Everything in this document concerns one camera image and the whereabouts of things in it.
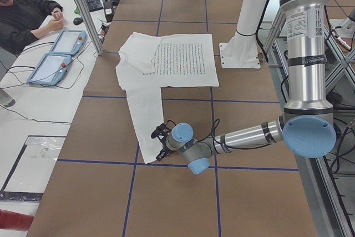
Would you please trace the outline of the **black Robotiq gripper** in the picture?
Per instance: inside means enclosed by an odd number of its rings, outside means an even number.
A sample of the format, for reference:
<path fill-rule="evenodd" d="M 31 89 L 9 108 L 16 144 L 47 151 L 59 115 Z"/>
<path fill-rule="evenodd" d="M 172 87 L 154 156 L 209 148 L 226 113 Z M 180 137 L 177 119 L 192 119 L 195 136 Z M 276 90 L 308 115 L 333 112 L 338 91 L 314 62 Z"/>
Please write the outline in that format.
<path fill-rule="evenodd" d="M 174 148 L 168 142 L 165 142 L 162 150 L 159 152 L 158 156 L 156 157 L 156 160 L 160 162 L 164 157 L 173 153 L 174 153 Z"/>

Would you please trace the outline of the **second robot arm grey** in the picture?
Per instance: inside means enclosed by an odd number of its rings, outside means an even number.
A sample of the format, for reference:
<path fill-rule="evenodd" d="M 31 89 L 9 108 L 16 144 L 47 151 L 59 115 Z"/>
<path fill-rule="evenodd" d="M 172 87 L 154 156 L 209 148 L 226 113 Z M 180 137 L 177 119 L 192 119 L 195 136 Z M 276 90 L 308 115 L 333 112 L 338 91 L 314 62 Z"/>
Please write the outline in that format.
<path fill-rule="evenodd" d="M 354 44 L 354 9 L 345 19 L 330 19 L 331 36 L 346 52 L 351 52 Z"/>

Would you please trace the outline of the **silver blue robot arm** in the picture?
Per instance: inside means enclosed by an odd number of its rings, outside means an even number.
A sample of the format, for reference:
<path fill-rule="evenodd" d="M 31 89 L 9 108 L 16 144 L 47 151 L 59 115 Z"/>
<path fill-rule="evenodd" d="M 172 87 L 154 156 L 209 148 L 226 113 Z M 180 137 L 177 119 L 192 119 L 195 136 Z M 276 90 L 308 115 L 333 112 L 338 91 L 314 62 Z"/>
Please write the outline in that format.
<path fill-rule="evenodd" d="M 286 17 L 288 45 L 289 100 L 283 114 L 272 122 L 202 140 L 193 128 L 180 123 L 173 128 L 161 124 L 151 134 L 163 145 L 162 160 L 179 152 L 188 168 L 200 174 L 217 154 L 264 148 L 284 141 L 289 150 L 305 158 L 329 153 L 336 143 L 333 108 L 326 99 L 323 19 L 329 0 L 280 0 Z"/>

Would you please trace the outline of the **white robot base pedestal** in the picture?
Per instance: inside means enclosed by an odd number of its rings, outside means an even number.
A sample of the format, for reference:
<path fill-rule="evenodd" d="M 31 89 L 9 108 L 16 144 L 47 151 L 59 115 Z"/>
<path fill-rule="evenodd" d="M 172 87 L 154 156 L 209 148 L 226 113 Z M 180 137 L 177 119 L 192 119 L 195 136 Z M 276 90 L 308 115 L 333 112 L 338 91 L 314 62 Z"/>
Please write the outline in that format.
<path fill-rule="evenodd" d="M 243 0 L 235 35 L 220 43 L 223 68 L 259 69 L 257 31 L 267 0 Z"/>

